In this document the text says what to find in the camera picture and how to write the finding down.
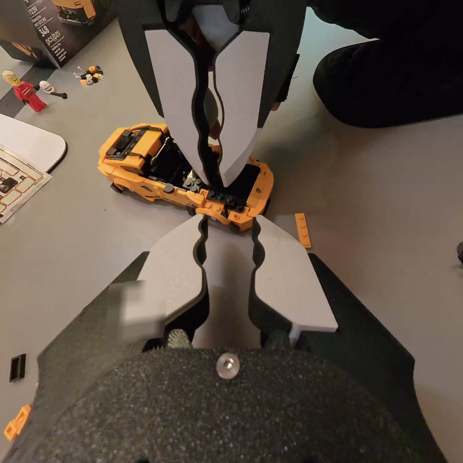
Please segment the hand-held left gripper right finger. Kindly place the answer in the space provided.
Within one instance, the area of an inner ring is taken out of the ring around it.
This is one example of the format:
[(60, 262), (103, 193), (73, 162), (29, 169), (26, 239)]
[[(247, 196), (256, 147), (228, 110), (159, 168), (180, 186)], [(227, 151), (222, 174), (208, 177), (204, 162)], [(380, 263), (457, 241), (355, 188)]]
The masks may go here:
[(339, 327), (308, 252), (262, 215), (253, 219), (255, 265), (248, 315), (265, 344), (274, 331), (297, 344), (301, 333), (335, 333)]

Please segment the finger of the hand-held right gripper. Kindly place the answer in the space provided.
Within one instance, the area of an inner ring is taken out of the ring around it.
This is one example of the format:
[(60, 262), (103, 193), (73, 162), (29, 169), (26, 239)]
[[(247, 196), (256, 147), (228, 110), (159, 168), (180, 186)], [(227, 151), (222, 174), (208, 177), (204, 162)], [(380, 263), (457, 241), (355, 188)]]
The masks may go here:
[(218, 53), (214, 86), (222, 106), (218, 137), (219, 173), (224, 187), (244, 169), (258, 138), (259, 111), (269, 47), (269, 32), (242, 31)]
[(210, 127), (204, 110), (208, 85), (205, 55), (183, 31), (145, 31), (163, 118), (184, 157), (211, 184)]

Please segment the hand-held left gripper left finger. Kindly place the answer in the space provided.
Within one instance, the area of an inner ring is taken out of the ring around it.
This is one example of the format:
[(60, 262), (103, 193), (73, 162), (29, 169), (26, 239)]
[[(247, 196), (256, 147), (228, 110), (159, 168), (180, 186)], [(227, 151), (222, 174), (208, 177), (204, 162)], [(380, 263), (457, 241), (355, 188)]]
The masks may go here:
[(152, 247), (139, 273), (146, 314), (164, 322), (165, 333), (182, 329), (193, 337), (209, 316), (207, 238), (206, 216), (190, 217)]

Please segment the orange lego plate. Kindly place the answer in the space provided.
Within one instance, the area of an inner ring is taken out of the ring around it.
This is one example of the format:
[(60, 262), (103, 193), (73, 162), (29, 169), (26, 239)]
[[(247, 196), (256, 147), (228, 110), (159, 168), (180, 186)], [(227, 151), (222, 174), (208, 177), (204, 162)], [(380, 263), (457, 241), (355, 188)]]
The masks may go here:
[(311, 245), (311, 240), (309, 236), (309, 230), (308, 230), (305, 214), (296, 213), (294, 217), (295, 217), (295, 222), (296, 222), (299, 243), (306, 250), (309, 250), (312, 248), (312, 245)]

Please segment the orange lego car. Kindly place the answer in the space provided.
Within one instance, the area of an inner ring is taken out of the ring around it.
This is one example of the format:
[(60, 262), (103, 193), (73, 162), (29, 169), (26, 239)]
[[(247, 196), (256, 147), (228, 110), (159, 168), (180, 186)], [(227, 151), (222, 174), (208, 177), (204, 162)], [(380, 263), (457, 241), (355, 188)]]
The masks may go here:
[[(203, 214), (238, 232), (252, 227), (267, 211), (274, 186), (269, 166), (249, 158), (228, 187), (206, 185), (182, 154), (166, 124), (140, 123), (116, 129), (99, 150), (98, 170), (111, 188), (147, 201), (165, 200), (184, 207), (191, 216)], [(244, 207), (207, 200), (209, 190), (249, 193)]]

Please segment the person's right forearm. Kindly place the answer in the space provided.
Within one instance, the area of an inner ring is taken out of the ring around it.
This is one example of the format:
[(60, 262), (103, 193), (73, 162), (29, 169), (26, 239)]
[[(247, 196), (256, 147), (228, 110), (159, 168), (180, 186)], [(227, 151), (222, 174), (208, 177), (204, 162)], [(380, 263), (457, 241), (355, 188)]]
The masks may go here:
[(313, 0), (315, 15), (370, 41), (337, 49), (313, 85), (339, 121), (361, 128), (463, 112), (461, 0)]

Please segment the small orange black lego assembly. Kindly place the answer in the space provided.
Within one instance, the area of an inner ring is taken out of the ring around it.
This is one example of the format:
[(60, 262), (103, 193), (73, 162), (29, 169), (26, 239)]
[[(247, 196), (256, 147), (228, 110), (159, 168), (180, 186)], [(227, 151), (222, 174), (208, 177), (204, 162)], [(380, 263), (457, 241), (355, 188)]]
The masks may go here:
[(77, 68), (79, 73), (73, 72), (73, 75), (83, 87), (89, 87), (104, 80), (103, 70), (98, 65), (89, 66), (86, 70), (83, 70), (81, 67)]

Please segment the lego set box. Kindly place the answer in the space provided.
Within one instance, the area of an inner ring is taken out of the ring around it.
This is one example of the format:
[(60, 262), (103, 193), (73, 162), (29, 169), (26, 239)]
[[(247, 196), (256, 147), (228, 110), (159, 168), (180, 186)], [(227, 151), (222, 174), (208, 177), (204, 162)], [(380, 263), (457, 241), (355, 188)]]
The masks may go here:
[(62, 68), (115, 18), (112, 0), (2, 0), (0, 44), (13, 59)]

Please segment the red lego minifigure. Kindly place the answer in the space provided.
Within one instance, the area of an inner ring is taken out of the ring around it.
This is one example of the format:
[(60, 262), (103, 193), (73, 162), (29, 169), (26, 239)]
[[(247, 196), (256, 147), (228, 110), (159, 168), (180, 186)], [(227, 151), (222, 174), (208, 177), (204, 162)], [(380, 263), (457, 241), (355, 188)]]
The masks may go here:
[(35, 112), (39, 113), (47, 106), (36, 94), (36, 91), (40, 89), (38, 85), (21, 81), (14, 72), (9, 70), (3, 71), (2, 77), (12, 86), (15, 96)]

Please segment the pile of loose lego pieces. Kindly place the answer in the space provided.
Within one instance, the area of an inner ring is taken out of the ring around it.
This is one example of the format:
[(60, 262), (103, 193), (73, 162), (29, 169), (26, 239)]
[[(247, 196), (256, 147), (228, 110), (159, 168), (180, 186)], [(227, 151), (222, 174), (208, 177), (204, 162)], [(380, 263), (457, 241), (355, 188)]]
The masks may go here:
[[(26, 353), (15, 356), (10, 361), (9, 383), (13, 384), (25, 378), (26, 375)], [(12, 442), (18, 437), (26, 425), (26, 421), (31, 413), (31, 404), (22, 406), (16, 415), (4, 429), (4, 437), (8, 442)]]

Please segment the sticker sheet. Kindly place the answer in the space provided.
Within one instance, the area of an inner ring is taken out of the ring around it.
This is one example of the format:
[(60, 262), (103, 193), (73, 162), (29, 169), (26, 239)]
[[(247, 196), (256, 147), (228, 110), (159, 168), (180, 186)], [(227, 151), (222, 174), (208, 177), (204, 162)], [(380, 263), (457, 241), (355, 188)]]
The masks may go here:
[(0, 222), (5, 223), (52, 176), (26, 159), (0, 147)]

